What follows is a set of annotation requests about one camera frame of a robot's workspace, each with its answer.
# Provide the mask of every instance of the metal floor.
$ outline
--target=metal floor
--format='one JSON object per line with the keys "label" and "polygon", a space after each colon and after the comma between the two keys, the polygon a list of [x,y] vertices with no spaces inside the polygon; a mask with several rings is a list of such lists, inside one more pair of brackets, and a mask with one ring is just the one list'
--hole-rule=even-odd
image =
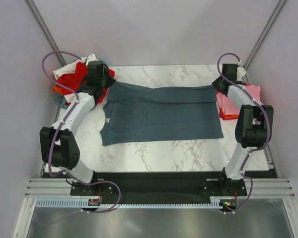
{"label": "metal floor", "polygon": [[[73,208],[36,208],[52,222]],[[250,200],[235,215],[207,209],[117,209],[77,213],[48,227],[32,221],[29,238],[293,238],[282,200]]]}

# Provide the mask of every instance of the red cloth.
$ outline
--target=red cloth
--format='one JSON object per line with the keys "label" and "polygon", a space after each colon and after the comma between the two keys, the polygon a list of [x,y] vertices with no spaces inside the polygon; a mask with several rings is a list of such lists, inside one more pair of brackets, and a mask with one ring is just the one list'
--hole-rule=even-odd
{"label": "red cloth", "polygon": [[232,119],[238,119],[239,115],[225,115],[223,113],[222,108],[220,108],[220,113],[219,113],[220,118],[222,118],[223,120],[232,120]]}
{"label": "red cloth", "polygon": [[[112,71],[111,69],[109,70],[109,74],[110,74],[110,76],[115,77],[115,72]],[[87,75],[87,66],[86,66],[86,64],[84,64],[82,62],[78,62],[76,64],[75,73],[63,74],[62,76],[60,76],[58,78],[58,83],[60,83],[64,86],[69,87],[72,90],[76,91],[79,88],[83,78],[86,75]],[[58,85],[53,88],[53,91],[57,92],[57,93],[60,93],[62,95],[67,95],[67,94],[72,93],[71,91],[69,91],[65,88],[62,88]],[[104,89],[103,95],[99,98],[99,100],[97,101],[96,104],[99,104],[104,100],[104,98],[107,94],[107,91],[108,91],[108,88]]]}

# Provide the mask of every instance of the white cloth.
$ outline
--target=white cloth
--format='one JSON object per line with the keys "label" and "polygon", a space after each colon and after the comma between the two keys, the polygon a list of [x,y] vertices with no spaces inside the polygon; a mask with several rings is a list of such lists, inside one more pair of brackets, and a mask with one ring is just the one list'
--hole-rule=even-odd
{"label": "white cloth", "polygon": [[86,65],[88,65],[88,63],[90,61],[98,61],[98,59],[96,58],[96,55],[95,54],[91,54],[88,57],[82,57],[81,59],[75,60],[74,62],[69,63],[69,64],[63,66],[62,68],[59,68],[57,70],[54,70],[53,71],[54,77],[57,80],[63,74],[66,74],[66,73],[75,73],[76,65],[77,65],[78,62],[82,62],[82,63],[85,63],[86,62]]}
{"label": "white cloth", "polygon": [[74,93],[66,94],[66,95],[64,95],[64,97],[68,103],[72,103],[76,100],[76,96]]}

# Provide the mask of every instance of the pink cloth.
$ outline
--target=pink cloth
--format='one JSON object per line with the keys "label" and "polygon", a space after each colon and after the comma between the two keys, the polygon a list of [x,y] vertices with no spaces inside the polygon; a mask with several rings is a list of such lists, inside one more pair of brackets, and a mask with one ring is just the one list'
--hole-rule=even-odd
{"label": "pink cloth", "polygon": [[[247,91],[260,102],[260,86],[248,85]],[[217,101],[224,115],[239,115],[239,108],[235,103],[222,93],[217,93]]]}

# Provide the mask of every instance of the pile of clothes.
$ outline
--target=pile of clothes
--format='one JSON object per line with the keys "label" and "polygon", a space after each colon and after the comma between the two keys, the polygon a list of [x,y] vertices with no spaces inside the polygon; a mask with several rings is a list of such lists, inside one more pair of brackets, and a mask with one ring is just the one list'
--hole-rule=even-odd
{"label": "pile of clothes", "polygon": [[[260,86],[245,84],[247,91],[260,102]],[[220,108],[220,118],[223,120],[237,119],[239,108],[223,93],[217,92],[217,102]]]}
{"label": "pile of clothes", "polygon": [[[82,57],[81,59],[78,59],[72,63],[69,63],[65,65],[62,68],[59,68],[55,71],[53,71],[54,77],[57,80],[58,83],[71,88],[72,90],[76,91],[79,86],[81,85],[82,80],[87,75],[87,64],[90,61],[98,61],[95,54],[91,54],[88,57]],[[109,70],[109,74],[114,77],[115,72],[111,69]],[[61,94],[65,97],[66,102],[65,105],[70,105],[73,100],[75,100],[75,95],[58,85],[56,85],[53,88],[53,91]],[[103,101],[104,97],[106,96],[108,91],[108,88],[104,89],[103,95],[100,97],[100,99],[97,101],[96,104],[99,104]]]}

